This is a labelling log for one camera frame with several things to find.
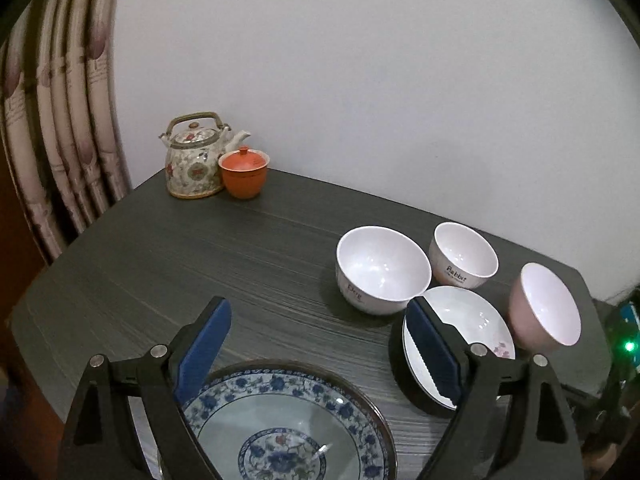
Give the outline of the large pink bowl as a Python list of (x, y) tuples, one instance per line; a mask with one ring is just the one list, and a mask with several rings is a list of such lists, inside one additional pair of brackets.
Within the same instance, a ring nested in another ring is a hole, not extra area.
[(550, 269), (526, 263), (512, 285), (506, 311), (513, 339), (529, 352), (573, 347), (582, 336), (582, 319), (572, 293)]

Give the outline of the large blue floral plate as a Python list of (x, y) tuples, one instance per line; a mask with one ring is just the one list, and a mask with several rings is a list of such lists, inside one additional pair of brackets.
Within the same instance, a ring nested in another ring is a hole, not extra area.
[(397, 457), (381, 411), (320, 367), (258, 360), (209, 374), (178, 404), (224, 479), (393, 479)]

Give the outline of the white bowl pink base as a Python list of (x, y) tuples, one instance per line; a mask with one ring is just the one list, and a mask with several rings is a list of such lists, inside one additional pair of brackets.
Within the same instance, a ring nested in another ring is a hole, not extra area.
[(499, 270), (498, 255), (488, 240), (457, 222), (436, 226), (427, 257), (441, 285), (477, 289)]

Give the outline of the white bowl blue base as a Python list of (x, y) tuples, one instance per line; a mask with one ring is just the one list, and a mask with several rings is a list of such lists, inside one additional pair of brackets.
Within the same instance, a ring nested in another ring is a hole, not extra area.
[(346, 232), (335, 249), (335, 277), (345, 300), (375, 316), (400, 312), (422, 295), (433, 272), (423, 249), (410, 237), (385, 226)]

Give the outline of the blue orange box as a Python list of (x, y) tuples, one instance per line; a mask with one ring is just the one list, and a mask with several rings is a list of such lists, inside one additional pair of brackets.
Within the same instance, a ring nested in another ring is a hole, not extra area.
[(634, 374), (639, 374), (639, 313), (632, 301), (620, 307), (620, 345)]

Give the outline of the floral ceramic teapot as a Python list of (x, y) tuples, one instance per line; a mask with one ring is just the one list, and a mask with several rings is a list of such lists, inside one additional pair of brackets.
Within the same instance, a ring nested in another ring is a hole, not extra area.
[(218, 160), (240, 148), (250, 136), (234, 132), (215, 112), (199, 112), (171, 119), (160, 140), (167, 150), (165, 178), (168, 193), (197, 200), (224, 188)]

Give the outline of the orange lidded cup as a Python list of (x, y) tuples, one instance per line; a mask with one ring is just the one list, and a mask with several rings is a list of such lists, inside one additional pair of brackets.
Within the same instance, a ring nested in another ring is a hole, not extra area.
[(267, 180), (269, 164), (266, 153), (247, 145), (218, 159), (224, 187), (239, 200), (250, 200), (260, 193)]

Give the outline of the beige patterned curtain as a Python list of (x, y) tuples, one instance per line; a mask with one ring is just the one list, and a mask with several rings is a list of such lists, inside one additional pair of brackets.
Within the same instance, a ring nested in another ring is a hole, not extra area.
[(1, 43), (1, 145), (43, 258), (130, 191), (113, 96), (115, 0), (26, 0)]

